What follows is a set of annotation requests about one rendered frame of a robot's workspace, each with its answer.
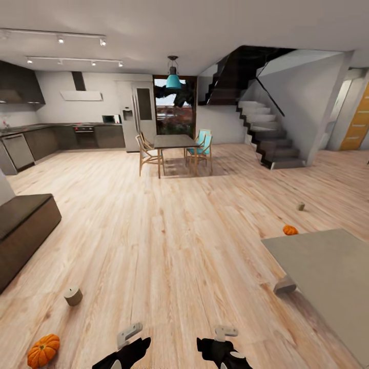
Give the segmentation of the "pumpkin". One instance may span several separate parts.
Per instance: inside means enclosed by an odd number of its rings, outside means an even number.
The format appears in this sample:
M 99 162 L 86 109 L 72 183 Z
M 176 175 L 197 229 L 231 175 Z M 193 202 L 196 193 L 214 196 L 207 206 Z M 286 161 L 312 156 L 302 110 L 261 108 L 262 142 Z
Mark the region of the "pumpkin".
M 296 235 L 298 233 L 296 228 L 290 225 L 285 225 L 283 231 L 287 236 Z
M 55 356 L 60 347 L 59 337 L 54 334 L 44 336 L 36 342 L 28 354 L 27 365 L 33 369 L 45 366 Z

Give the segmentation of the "pillar candle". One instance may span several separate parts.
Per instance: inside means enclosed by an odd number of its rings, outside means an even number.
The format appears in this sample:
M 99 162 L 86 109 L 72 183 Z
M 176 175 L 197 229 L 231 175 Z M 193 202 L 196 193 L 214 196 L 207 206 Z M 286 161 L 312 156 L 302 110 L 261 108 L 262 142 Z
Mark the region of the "pillar candle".
M 65 291 L 64 297 L 69 306 L 76 306 L 81 302 L 83 294 L 78 285 L 72 285 Z
M 299 211 L 303 211 L 304 206 L 305 206 L 305 202 L 298 201 L 295 208 Z

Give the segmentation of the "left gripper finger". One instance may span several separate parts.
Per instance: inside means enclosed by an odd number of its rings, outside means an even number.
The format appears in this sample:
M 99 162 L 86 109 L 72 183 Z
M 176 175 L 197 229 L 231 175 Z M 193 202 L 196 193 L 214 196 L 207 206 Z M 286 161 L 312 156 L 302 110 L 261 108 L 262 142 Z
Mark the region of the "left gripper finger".
M 144 349 L 148 349 L 150 346 L 150 342 L 151 342 L 151 337 L 146 338 L 145 340 L 142 341 L 143 345 L 144 345 Z

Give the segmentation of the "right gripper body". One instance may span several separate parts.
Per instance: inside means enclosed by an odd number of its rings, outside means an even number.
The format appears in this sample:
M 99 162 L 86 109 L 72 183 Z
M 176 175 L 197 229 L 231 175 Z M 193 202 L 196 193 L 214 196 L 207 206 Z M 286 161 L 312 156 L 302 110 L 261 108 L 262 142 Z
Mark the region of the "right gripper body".
M 213 360 L 217 365 L 217 353 L 220 349 L 227 347 L 230 350 L 234 350 L 234 345 L 231 341 L 218 342 L 215 339 L 202 339 L 203 340 L 203 351 L 202 358 L 204 360 Z

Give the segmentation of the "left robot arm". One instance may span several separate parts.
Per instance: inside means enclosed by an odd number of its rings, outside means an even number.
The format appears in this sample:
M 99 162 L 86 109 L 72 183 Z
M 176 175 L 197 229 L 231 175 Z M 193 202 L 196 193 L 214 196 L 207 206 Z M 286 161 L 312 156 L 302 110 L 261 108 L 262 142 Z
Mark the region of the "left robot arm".
M 131 344 L 128 341 L 128 339 L 141 332 L 143 328 L 143 324 L 138 322 L 118 333 L 118 353 L 114 352 L 104 357 L 94 364 L 92 369 L 130 369 L 136 361 L 145 356 L 146 349 L 150 346 L 151 337 L 145 340 L 138 338 Z

